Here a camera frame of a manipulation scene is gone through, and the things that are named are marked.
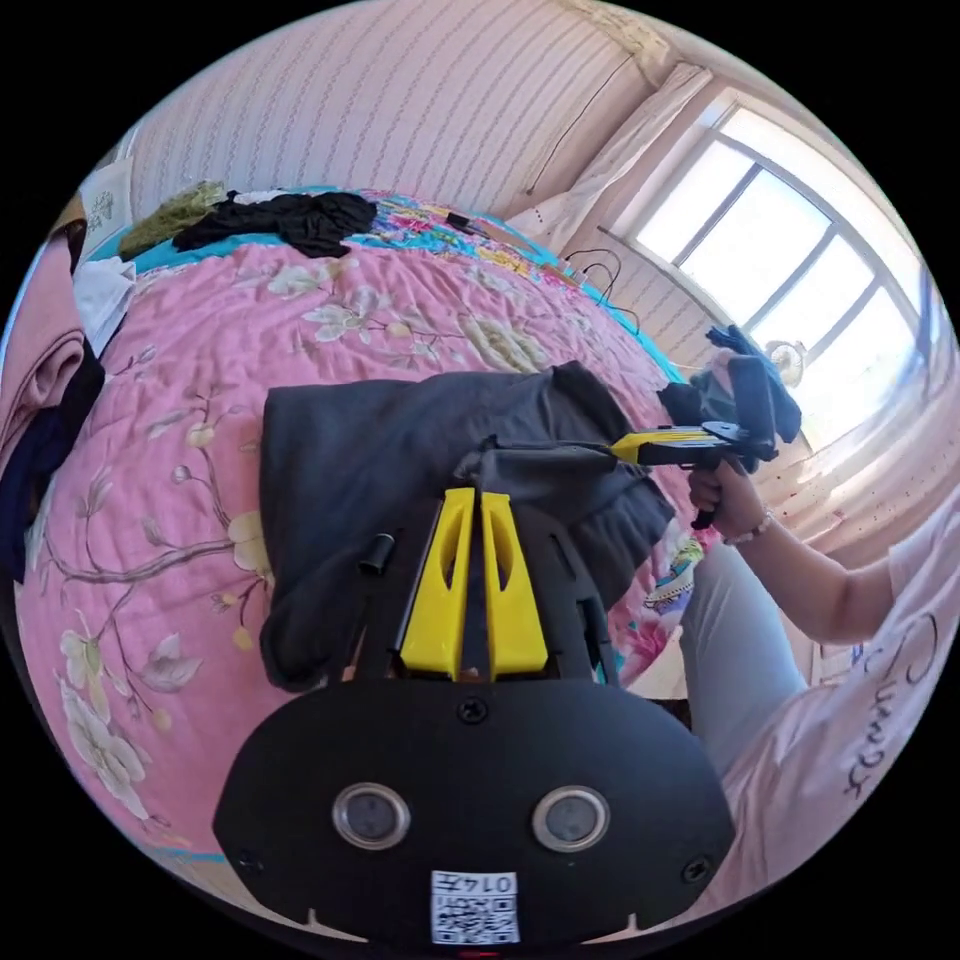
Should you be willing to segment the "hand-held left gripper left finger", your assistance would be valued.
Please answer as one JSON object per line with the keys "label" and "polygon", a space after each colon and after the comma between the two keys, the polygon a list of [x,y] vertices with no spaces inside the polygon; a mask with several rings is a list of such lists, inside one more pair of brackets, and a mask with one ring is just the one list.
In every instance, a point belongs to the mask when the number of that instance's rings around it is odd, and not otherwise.
{"label": "hand-held left gripper left finger", "polygon": [[475,493],[445,492],[430,532],[400,646],[411,673],[455,680],[460,671]]}

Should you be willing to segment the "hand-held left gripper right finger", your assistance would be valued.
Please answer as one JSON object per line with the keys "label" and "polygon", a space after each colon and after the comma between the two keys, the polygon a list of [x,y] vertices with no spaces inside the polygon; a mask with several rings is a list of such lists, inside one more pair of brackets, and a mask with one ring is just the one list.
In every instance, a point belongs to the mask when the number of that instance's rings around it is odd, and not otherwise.
{"label": "hand-held left gripper right finger", "polygon": [[509,496],[482,493],[480,516],[491,679],[539,674],[547,645]]}

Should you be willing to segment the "person's right hand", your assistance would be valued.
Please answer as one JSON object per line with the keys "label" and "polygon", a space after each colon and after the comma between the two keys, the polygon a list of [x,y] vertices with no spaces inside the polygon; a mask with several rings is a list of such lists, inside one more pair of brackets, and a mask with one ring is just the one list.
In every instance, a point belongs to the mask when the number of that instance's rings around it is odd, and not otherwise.
{"label": "person's right hand", "polygon": [[708,515],[709,526],[729,545],[755,540],[772,525],[771,511],[738,461],[723,459],[712,468],[695,468],[688,485],[693,506]]}

